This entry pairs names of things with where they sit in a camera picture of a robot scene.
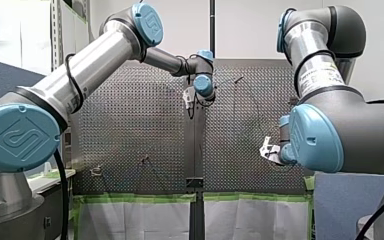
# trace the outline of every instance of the robotic arm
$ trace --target robotic arm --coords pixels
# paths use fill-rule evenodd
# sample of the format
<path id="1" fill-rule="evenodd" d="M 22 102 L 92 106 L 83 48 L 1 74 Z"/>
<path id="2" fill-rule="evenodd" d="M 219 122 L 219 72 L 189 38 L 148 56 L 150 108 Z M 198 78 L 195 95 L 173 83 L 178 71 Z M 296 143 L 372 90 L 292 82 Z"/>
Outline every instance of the robotic arm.
<path id="1" fill-rule="evenodd" d="M 282 16 L 278 51 L 295 70 L 300 97 L 281 119 L 282 163 L 384 174 L 384 101 L 366 103 L 346 85 L 365 40 L 362 19 L 347 7 L 288 10 Z"/>
<path id="2" fill-rule="evenodd" d="M 150 5 L 138 3 L 111 15 L 100 34 L 71 60 L 66 58 L 66 66 L 33 87 L 18 87 L 0 98 L 0 172 L 21 172 L 47 161 L 69 116 L 127 60 L 173 76 L 192 76 L 193 91 L 188 92 L 201 101 L 214 101 L 212 53 L 201 50 L 185 59 L 155 48 L 163 39 L 163 28 Z"/>

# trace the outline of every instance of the white wall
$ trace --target white wall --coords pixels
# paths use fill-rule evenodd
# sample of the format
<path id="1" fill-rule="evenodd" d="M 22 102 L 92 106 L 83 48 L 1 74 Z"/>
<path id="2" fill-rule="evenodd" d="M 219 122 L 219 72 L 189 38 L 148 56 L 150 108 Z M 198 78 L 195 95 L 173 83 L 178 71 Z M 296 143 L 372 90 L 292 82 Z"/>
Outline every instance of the white wall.
<path id="1" fill-rule="evenodd" d="M 93 36 L 112 13 L 131 7 L 137 0 L 90 0 L 90 23 Z M 208 0 L 147 0 L 160 14 L 164 39 L 160 48 L 175 55 L 189 56 L 199 49 L 209 49 Z"/>
<path id="2" fill-rule="evenodd" d="M 105 18 L 134 0 L 90 0 L 94 36 Z M 165 36 L 161 48 L 188 56 L 209 48 L 209 0 L 148 0 L 160 13 Z M 384 98 L 384 0 L 218 0 L 216 56 L 218 58 L 283 59 L 276 52 L 279 17 L 288 7 L 298 10 L 346 5 L 363 18 L 367 46 L 357 60 L 351 85 L 367 100 Z"/>
<path id="3" fill-rule="evenodd" d="M 284 59 L 276 52 L 280 15 L 287 8 L 322 7 L 322 0 L 216 1 L 218 58 Z"/>

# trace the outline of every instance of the metal pegboard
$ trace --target metal pegboard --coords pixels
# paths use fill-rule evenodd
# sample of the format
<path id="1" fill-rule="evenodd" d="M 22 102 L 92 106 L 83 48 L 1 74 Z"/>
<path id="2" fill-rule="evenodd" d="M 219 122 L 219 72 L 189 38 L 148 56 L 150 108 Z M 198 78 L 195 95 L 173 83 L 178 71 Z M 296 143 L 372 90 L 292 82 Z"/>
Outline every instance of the metal pegboard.
<path id="1" fill-rule="evenodd" d="M 76 194 L 184 192 L 183 81 L 128 63 L 87 99 L 73 120 Z"/>
<path id="2" fill-rule="evenodd" d="M 303 168 L 275 166 L 259 153 L 265 136 L 279 141 L 279 118 L 291 109 L 289 64 L 219 60 L 215 69 L 217 99 L 207 110 L 203 144 L 205 191 L 304 192 Z"/>

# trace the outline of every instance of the light blue joint cap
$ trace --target light blue joint cap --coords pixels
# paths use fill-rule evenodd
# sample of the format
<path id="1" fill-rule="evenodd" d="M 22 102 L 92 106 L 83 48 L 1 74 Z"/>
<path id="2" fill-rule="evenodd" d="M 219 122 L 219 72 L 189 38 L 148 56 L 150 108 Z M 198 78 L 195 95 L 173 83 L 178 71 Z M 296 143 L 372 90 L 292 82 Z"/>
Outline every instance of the light blue joint cap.
<path id="1" fill-rule="evenodd" d="M 195 91 L 204 98 L 210 97 L 214 91 L 211 79 L 203 74 L 198 75 L 195 78 L 193 86 L 195 88 Z"/>
<path id="2" fill-rule="evenodd" d="M 0 172 L 40 166 L 59 142 L 58 124 L 45 110 L 29 104 L 0 106 Z"/>
<path id="3" fill-rule="evenodd" d="M 292 151 L 292 145 L 290 143 L 283 146 L 280 151 L 281 161 L 284 163 L 294 163 L 296 162 L 294 152 Z"/>
<path id="4" fill-rule="evenodd" d="M 136 29 L 148 46 L 155 47 L 161 43 L 163 24 L 155 8 L 147 3 L 136 3 L 132 6 L 132 16 Z"/>
<path id="5" fill-rule="evenodd" d="M 309 104 L 294 107 L 289 132 L 297 162 L 313 170 L 335 173 L 342 169 L 344 151 L 335 127 L 326 115 Z"/>
<path id="6" fill-rule="evenodd" d="M 214 54 L 210 50 L 206 50 L 206 49 L 199 50 L 197 55 L 199 55 L 199 56 L 201 56 L 201 57 L 203 57 L 205 59 L 208 59 L 211 62 L 214 61 Z"/>
<path id="7" fill-rule="evenodd" d="M 288 124 L 289 124 L 289 115 L 285 115 L 285 116 L 280 117 L 279 127 L 283 127 L 283 126 L 288 125 Z"/>

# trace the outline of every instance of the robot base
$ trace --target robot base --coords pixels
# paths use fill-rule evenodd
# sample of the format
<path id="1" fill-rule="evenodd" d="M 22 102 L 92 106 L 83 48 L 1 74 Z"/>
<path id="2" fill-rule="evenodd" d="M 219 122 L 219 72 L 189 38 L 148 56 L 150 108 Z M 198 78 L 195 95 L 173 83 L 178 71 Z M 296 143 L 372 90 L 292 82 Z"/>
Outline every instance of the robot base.
<path id="1" fill-rule="evenodd" d="M 28 209 L 0 217 L 0 240 L 44 240 L 44 198 L 35 196 Z"/>

